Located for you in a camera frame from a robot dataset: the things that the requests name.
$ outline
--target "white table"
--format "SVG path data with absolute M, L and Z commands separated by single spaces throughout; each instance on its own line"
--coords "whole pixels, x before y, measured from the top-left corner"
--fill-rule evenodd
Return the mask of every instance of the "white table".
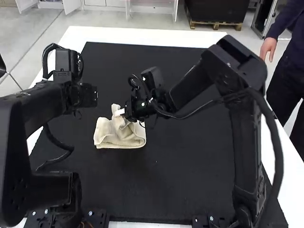
M 120 44 L 136 44 L 150 46 L 172 46 L 189 48 L 208 48 L 226 35 L 226 32 L 204 31 L 176 31 L 152 30 L 133 28 L 94 28 L 94 27 L 69 27 L 59 42 L 59 45 L 81 53 L 86 42 L 105 42 Z M 48 60 L 49 71 L 55 68 L 55 53 Z M 42 70 L 39 72 L 31 87 L 42 79 Z M 304 205 L 304 164 L 296 149 L 289 140 L 283 127 L 277 120 L 281 143 L 284 153 L 284 178 L 278 197 L 281 208 L 285 214 L 289 228 L 302 227 Z M 37 130 L 28 138 L 28 151 L 31 153 L 42 131 Z M 262 119 L 262 162 L 269 179 L 274 176 L 275 157 L 270 139 L 270 132 Z M 24 219 L 18 226 L 23 227 Z M 110 228 L 178 228 L 190 227 L 185 225 L 151 224 L 110 222 Z

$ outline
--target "folded towel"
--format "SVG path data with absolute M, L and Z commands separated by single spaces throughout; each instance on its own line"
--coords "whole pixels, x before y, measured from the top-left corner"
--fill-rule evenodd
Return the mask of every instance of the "folded towel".
M 112 119 L 99 117 L 94 133 L 96 148 L 134 149 L 146 144 L 146 130 L 136 123 L 129 122 L 122 116 L 114 116 L 120 105 L 112 104 Z

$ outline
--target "black box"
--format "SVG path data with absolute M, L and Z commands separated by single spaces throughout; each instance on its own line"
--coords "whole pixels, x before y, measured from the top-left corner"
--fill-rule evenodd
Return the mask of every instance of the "black box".
M 242 23 L 250 0 L 185 0 L 193 21 Z

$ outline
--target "dark pants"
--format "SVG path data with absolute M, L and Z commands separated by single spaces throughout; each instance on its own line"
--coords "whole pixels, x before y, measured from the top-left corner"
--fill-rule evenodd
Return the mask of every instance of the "dark pants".
M 303 97 L 304 70 L 296 67 L 284 54 L 276 66 L 267 90 L 267 101 L 283 126 Z M 290 140 L 304 161 L 304 102 L 299 109 Z

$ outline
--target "dark sleeve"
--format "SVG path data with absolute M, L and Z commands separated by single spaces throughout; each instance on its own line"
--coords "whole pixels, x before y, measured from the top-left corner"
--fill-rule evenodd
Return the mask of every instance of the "dark sleeve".
M 288 0 L 283 10 L 270 27 L 267 37 L 278 39 L 284 30 L 290 26 L 304 11 L 304 0 Z

